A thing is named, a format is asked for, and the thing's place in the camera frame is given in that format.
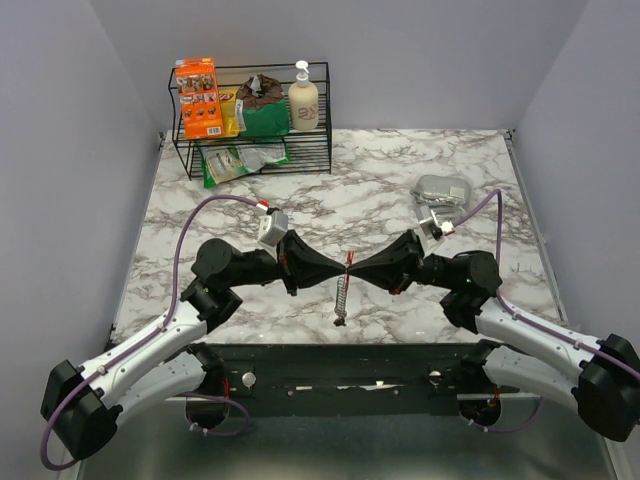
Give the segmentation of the red carabiner keyring with chain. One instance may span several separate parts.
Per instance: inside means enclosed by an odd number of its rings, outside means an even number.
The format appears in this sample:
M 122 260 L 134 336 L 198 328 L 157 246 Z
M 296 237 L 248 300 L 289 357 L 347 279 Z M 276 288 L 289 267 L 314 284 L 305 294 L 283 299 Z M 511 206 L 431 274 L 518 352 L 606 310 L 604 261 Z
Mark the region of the red carabiner keyring with chain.
M 346 324 L 347 318 L 347 298 L 348 298 L 348 289 L 349 289 L 349 281 L 350 275 L 348 271 L 340 276 L 337 279 L 336 283 L 336 301 L 334 307 L 334 313 L 336 318 L 334 320 L 334 325 L 336 327 L 341 327 Z

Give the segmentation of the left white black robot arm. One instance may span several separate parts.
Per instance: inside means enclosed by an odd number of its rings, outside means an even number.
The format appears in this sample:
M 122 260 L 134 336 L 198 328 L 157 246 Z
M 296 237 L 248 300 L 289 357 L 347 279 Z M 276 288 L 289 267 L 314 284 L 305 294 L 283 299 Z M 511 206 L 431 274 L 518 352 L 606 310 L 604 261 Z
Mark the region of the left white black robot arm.
M 48 438 L 56 435 L 73 461 L 104 447 L 127 410 L 125 393 L 174 353 L 226 322 L 242 301 L 235 286 L 282 281 L 295 295 L 338 277 L 344 264 L 308 246 L 290 230 L 269 249 L 241 252 L 214 238 L 203 243 L 191 267 L 192 282 L 171 301 L 168 311 L 128 340 L 81 366 L 64 360 L 49 373 L 41 404 L 47 426 L 40 446 L 43 464 Z

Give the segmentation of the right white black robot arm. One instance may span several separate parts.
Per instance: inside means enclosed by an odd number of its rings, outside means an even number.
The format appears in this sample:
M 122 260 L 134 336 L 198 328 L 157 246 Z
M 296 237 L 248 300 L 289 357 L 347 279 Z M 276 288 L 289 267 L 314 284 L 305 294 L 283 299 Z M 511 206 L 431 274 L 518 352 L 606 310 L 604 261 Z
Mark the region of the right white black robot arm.
M 639 355 L 623 337 L 580 334 L 528 314 L 504 300 L 490 252 L 452 258 L 425 254 L 407 231 L 389 247 L 348 269 L 391 294 L 411 284 L 446 290 L 440 305 L 454 326 L 496 340 L 481 357 L 464 362 L 469 390 L 509 386 L 563 404 L 601 436 L 624 442 L 639 424 Z

